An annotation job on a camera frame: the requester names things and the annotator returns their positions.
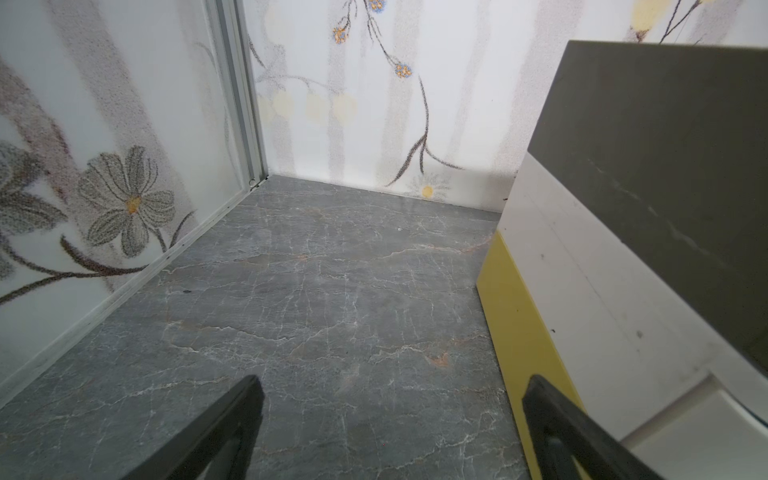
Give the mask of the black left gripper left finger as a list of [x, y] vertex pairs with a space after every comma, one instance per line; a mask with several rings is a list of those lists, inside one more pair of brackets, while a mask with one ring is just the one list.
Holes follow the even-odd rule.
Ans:
[[127, 479], [244, 479], [263, 420], [265, 394], [248, 375]]

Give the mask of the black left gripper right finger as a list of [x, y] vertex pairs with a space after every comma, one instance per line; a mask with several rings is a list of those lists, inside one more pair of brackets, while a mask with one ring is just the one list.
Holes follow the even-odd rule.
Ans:
[[522, 405], [542, 478], [660, 477], [543, 376], [530, 378]]

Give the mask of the three-drawer cabinet olive white yellow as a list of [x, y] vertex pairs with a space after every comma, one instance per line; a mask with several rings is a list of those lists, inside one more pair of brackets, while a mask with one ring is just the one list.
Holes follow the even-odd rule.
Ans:
[[765, 478], [766, 51], [569, 42], [477, 290], [533, 478], [536, 374], [659, 478]]

